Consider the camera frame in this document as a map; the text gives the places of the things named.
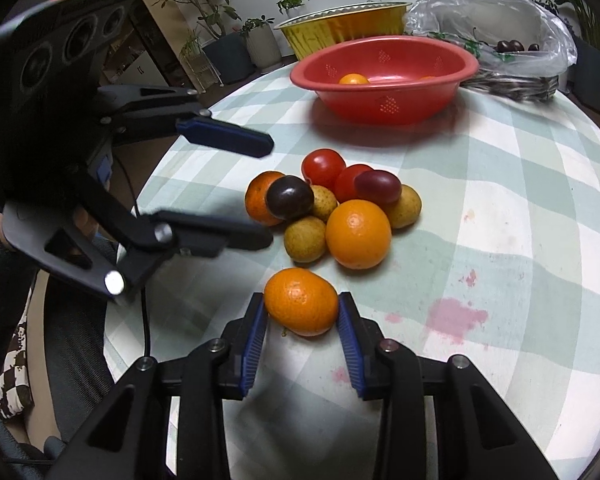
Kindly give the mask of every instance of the yellow basin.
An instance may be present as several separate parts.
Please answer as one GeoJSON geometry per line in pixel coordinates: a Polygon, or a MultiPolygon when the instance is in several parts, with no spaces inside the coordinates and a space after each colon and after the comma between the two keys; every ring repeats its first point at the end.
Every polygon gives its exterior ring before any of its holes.
{"type": "Polygon", "coordinates": [[[407,2],[356,4],[312,12],[286,20],[275,28],[283,32],[298,59],[343,41],[402,34],[407,2]]]}

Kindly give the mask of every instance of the green and white tablecloth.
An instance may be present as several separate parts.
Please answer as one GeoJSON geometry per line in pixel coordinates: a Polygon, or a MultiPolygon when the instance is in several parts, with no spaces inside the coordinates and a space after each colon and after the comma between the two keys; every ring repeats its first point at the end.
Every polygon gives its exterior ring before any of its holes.
{"type": "MultiPolygon", "coordinates": [[[[300,174],[302,158],[322,147],[348,164],[394,172],[422,197],[416,227],[394,236],[375,270],[347,271],[332,258],[313,270],[350,290],[363,316],[417,354],[468,355],[561,480],[576,479],[600,448],[600,130],[561,94],[516,104],[465,90],[417,126],[345,124],[293,86],[290,70],[212,109],[271,134],[271,156],[180,138],[143,189],[141,208],[247,218],[254,176],[300,174]]],[[[280,234],[261,252],[165,264],[148,285],[156,358],[218,336],[252,292],[291,265],[280,234]]],[[[111,305],[105,343],[117,378],[142,351],[137,305],[111,305]]],[[[350,387],[335,330],[308,341],[271,322],[254,389],[224,410],[234,480],[371,478],[379,405],[350,387]]]]}

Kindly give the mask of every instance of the dark gray plant pot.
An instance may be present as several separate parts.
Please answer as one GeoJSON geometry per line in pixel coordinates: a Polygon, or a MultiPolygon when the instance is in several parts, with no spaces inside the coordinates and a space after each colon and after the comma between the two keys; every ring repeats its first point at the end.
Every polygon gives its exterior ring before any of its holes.
{"type": "Polygon", "coordinates": [[[202,50],[218,69],[220,79],[225,84],[242,81],[255,70],[244,41],[237,32],[209,43],[202,50]]]}
{"type": "Polygon", "coordinates": [[[573,93],[581,103],[600,112],[600,51],[575,38],[578,47],[573,93]]]}

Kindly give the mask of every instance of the camera lens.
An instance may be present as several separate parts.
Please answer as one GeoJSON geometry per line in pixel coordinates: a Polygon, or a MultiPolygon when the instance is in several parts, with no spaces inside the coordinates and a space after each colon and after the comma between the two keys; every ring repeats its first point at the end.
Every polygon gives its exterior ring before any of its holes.
{"type": "Polygon", "coordinates": [[[124,13],[125,11],[123,9],[116,9],[111,13],[111,15],[107,18],[107,21],[104,23],[104,27],[102,28],[102,33],[104,36],[108,36],[118,28],[124,13]]]}
{"type": "Polygon", "coordinates": [[[22,69],[20,81],[26,89],[31,89],[42,81],[51,64],[51,47],[40,45],[34,50],[22,69]]]}
{"type": "Polygon", "coordinates": [[[93,37],[95,30],[95,20],[87,18],[75,26],[74,30],[69,34],[64,46],[64,59],[72,61],[80,56],[86,49],[93,37]]]}

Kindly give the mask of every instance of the cabinet door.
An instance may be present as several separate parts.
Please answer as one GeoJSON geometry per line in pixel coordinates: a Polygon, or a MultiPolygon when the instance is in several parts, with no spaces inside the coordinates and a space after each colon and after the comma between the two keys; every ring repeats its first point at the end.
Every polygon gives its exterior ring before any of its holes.
{"type": "Polygon", "coordinates": [[[116,79],[116,84],[168,86],[147,51],[140,54],[138,59],[127,67],[122,75],[116,79]]]}

